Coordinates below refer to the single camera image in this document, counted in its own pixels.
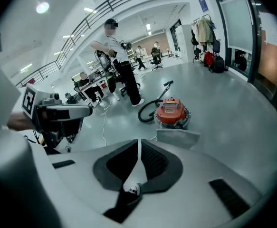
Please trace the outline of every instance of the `blue poster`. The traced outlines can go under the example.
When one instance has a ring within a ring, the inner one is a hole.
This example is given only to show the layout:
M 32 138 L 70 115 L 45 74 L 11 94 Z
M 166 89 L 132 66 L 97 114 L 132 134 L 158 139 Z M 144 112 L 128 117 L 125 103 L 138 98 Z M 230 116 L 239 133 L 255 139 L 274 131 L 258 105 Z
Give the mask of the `blue poster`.
M 206 12 L 208 10 L 207 4 L 205 0 L 199 0 L 200 5 L 201 5 L 201 9 L 203 10 L 203 12 Z

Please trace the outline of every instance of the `brown panel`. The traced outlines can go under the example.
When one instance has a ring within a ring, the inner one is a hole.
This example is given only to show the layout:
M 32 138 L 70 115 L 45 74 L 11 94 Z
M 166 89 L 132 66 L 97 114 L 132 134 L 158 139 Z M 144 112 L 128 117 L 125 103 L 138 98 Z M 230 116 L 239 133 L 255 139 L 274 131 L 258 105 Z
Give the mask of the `brown panel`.
M 142 48 L 146 48 L 148 56 L 151 56 L 151 49 L 156 41 L 158 41 L 159 45 L 161 46 L 160 51 L 162 53 L 167 52 L 167 48 L 169 48 L 169 43 L 165 33 L 147 37 L 146 39 L 133 43 L 132 49 L 136 50 L 138 46 L 141 46 Z
M 261 32 L 262 48 L 258 72 L 277 86 L 277 46 L 267 43 L 266 33 Z

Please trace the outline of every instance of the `black shirt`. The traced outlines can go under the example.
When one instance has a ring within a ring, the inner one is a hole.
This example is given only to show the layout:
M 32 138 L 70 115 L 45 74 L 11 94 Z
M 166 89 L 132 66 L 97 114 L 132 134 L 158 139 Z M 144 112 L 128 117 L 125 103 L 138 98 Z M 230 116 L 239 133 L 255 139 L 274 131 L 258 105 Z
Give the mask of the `black shirt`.
M 86 78 L 85 80 L 80 79 L 78 81 L 78 87 L 85 86 L 86 84 L 89 84 L 89 83 L 90 83 L 90 80 L 88 78 Z

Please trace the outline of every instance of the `white cabinet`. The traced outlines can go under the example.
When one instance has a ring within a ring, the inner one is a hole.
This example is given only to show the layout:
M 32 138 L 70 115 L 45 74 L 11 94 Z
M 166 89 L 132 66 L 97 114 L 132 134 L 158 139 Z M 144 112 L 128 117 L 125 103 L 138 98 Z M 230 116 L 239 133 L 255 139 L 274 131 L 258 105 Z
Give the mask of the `white cabinet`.
M 176 28 L 176 38 L 181 50 L 181 59 L 183 63 L 192 62 L 195 58 L 193 45 L 191 43 L 191 25 L 181 25 Z

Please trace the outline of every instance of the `person's hand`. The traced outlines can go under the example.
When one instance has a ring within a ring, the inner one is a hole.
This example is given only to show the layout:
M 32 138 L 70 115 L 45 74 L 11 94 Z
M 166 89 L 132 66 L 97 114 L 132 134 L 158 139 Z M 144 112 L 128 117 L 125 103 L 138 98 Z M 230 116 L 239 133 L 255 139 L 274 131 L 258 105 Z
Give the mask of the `person's hand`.
M 108 54 L 109 57 L 115 57 L 115 52 L 113 51 L 113 49 L 109 49 L 107 54 Z

